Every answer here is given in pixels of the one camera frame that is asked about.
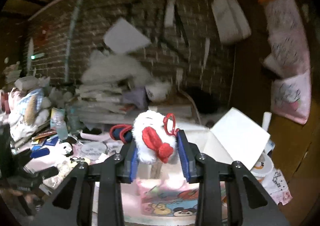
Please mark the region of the white red plush toy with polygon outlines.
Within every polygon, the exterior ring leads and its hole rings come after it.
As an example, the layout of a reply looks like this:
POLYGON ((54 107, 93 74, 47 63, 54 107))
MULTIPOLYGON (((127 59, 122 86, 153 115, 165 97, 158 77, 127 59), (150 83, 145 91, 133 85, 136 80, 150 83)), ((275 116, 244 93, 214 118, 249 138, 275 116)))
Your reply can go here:
POLYGON ((153 110, 140 113, 134 120, 132 128, 139 161, 147 165, 157 162, 176 164, 178 131, 172 113, 162 115, 153 110))

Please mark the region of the white paper sheet in bag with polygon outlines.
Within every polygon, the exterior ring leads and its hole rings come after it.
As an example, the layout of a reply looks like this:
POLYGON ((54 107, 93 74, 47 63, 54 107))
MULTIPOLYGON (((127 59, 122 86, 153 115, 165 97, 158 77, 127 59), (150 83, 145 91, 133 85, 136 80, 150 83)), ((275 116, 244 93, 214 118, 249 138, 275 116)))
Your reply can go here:
POLYGON ((217 162, 240 161, 249 170, 260 158, 270 134, 245 114, 231 108, 209 130, 203 153, 217 162))

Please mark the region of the pink cartoon storage bag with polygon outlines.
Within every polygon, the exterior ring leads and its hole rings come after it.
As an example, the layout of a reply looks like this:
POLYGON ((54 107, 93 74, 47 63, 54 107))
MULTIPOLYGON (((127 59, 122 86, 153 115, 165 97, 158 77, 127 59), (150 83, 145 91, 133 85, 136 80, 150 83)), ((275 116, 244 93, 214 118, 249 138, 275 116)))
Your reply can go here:
POLYGON ((141 212, 157 217, 189 217, 197 213, 199 184, 181 179, 137 181, 141 212))

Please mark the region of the panda plush clip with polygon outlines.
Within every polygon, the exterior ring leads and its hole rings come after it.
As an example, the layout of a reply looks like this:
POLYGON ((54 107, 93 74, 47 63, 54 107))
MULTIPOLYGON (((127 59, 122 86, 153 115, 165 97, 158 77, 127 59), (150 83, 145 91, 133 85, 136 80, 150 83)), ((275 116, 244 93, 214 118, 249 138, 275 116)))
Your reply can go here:
POLYGON ((62 142, 59 144, 60 152, 66 157, 73 155, 72 145, 68 142, 62 142))

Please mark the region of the stack of books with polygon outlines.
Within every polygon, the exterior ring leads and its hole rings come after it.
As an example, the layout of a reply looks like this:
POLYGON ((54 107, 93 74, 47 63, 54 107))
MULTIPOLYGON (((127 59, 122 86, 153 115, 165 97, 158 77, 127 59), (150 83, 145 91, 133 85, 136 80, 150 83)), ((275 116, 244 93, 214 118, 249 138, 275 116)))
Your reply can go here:
POLYGON ((165 101, 151 102, 148 99, 147 109, 138 109, 133 104, 123 104, 123 93, 133 89, 108 83, 81 85, 76 89, 78 98, 72 105, 74 115, 83 123, 110 125, 132 124, 140 113, 147 110, 153 110, 163 115, 173 113, 180 120, 193 118, 192 103, 188 99, 178 96, 173 86, 165 101))

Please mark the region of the panda print bowl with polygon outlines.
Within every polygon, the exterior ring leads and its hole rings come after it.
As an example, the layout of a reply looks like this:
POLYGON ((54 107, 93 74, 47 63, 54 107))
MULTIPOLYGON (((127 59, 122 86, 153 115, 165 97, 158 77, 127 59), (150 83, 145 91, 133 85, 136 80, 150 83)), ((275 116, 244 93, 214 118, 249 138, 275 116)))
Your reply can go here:
POLYGON ((172 85, 170 82, 154 82, 145 86, 148 99, 151 102, 163 102, 171 93, 172 85))

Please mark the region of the purple cloth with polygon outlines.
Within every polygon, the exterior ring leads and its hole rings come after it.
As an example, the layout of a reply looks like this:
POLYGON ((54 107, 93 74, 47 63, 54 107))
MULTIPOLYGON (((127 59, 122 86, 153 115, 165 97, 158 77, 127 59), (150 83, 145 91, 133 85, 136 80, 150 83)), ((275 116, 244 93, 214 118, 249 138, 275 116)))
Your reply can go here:
POLYGON ((148 108, 148 96, 145 87, 135 88, 122 95, 123 104, 133 104, 138 109, 148 108))

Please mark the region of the clear bottle white cap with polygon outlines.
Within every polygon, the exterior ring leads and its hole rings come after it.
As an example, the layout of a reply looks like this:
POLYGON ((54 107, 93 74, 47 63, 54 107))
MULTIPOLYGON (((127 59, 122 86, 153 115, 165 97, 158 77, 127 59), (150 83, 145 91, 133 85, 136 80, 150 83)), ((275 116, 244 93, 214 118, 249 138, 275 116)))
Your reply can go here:
POLYGON ((55 129, 60 140, 66 140, 68 138, 67 125, 64 120, 57 120, 55 122, 55 129))

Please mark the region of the white fluffy fur piece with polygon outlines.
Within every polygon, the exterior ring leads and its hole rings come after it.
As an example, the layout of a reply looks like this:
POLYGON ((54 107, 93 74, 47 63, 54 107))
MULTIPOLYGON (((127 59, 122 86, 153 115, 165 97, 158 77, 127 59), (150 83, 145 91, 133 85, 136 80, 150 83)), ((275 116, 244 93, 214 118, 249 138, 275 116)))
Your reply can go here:
POLYGON ((113 83, 131 79, 135 86, 144 86, 152 82, 153 77, 135 58, 121 55, 104 55, 95 50, 91 53, 88 68, 81 77, 83 84, 113 83))

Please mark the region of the dog plush with plaid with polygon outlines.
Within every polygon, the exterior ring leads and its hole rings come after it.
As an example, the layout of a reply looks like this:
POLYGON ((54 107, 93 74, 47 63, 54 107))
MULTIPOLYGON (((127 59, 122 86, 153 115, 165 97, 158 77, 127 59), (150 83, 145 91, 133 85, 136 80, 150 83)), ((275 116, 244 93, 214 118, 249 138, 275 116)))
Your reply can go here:
POLYGON ((17 142, 33 135, 49 117, 50 100, 42 88, 29 93, 14 87, 8 95, 10 135, 17 142))

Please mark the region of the white paper on wall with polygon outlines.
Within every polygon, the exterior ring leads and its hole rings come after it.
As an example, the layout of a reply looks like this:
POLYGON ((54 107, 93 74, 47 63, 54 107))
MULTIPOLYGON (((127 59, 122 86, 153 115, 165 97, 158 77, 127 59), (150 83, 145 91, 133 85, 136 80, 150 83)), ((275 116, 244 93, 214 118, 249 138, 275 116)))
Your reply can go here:
POLYGON ((116 54, 126 54, 151 44, 150 39, 142 34, 124 18, 119 18, 104 34, 105 45, 116 54))

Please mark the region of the white paper bag on wall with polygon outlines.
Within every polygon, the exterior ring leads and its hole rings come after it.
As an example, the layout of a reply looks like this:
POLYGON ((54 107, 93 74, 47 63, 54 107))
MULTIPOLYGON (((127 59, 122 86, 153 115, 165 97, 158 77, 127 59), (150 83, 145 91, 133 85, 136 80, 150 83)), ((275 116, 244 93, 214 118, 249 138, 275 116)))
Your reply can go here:
POLYGON ((214 0, 212 12, 221 44, 233 44, 252 34, 247 18, 237 0, 214 0))

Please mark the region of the pink hanging wall organizer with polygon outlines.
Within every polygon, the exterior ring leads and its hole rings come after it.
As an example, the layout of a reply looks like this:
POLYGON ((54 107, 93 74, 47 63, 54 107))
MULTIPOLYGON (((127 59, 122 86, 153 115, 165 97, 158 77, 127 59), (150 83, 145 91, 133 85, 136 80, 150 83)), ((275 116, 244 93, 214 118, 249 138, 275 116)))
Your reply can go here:
POLYGON ((306 124, 311 107, 310 52, 295 0, 273 0, 265 6, 271 53, 265 67, 280 79, 272 82, 271 112, 306 124))

